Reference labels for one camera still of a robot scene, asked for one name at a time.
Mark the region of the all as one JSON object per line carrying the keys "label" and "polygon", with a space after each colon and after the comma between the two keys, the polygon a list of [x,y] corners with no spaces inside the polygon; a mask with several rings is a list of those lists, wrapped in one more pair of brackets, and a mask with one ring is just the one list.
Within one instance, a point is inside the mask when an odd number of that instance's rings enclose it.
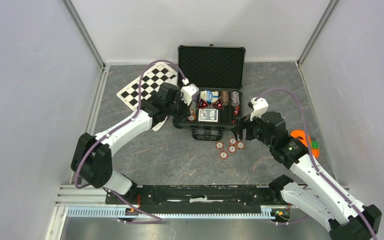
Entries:
{"label": "all", "polygon": [[224,106],[223,106],[223,101],[222,99],[219,97],[215,102],[213,102],[210,107],[212,108],[215,108],[217,110],[223,110],[224,109]]}
{"label": "all", "polygon": [[197,108],[198,109],[205,109],[208,108],[210,105],[202,98],[199,99],[197,103]]}

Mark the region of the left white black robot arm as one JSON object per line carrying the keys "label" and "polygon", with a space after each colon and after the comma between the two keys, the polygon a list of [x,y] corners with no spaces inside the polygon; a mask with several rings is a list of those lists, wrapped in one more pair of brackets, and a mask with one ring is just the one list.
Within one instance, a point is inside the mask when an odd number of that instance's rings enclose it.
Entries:
{"label": "left white black robot arm", "polygon": [[81,177],[96,189],[106,188],[118,193],[125,204],[133,203],[137,190],[133,181],[113,169],[112,158],[125,144],[147,132],[167,117],[183,117],[189,112],[198,87],[189,84],[178,88],[163,83],[147,99],[142,99],[138,110],[107,130],[95,135],[82,134],[77,142],[70,168],[75,178]]}

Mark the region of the brown poker chip stack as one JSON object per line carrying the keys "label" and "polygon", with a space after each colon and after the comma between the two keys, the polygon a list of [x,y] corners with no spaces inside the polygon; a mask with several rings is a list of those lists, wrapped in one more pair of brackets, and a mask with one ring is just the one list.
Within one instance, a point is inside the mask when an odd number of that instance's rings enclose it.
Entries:
{"label": "brown poker chip stack", "polygon": [[220,94],[221,102],[223,106],[229,105],[229,92],[226,90],[223,90]]}

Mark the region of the blue boxed card deck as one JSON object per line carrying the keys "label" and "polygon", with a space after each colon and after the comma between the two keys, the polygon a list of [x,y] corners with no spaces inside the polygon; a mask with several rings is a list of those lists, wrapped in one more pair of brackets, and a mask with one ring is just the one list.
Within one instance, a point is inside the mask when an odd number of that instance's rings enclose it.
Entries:
{"label": "blue boxed card deck", "polygon": [[200,98],[209,104],[216,102],[219,97],[218,91],[204,90],[200,92]]}

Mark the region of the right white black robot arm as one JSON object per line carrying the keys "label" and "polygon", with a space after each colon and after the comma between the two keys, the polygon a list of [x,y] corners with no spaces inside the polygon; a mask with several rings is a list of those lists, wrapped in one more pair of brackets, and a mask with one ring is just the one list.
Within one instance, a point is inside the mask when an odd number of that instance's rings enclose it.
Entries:
{"label": "right white black robot arm", "polygon": [[261,117],[249,115],[236,120],[231,129],[235,138],[258,140],[269,148],[273,158],[309,186],[307,192],[286,175],[269,184],[269,199],[298,207],[322,225],[332,240],[375,240],[382,212],[365,205],[335,181],[315,160],[299,139],[292,137],[281,114],[274,111]]}

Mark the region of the blue backed card deck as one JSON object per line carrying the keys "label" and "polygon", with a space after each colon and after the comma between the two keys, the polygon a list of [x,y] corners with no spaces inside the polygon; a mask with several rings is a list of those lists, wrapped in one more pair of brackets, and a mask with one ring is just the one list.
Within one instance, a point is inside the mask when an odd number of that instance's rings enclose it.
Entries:
{"label": "blue backed card deck", "polygon": [[201,108],[198,110],[198,121],[217,123],[219,121],[219,111],[214,108]]}

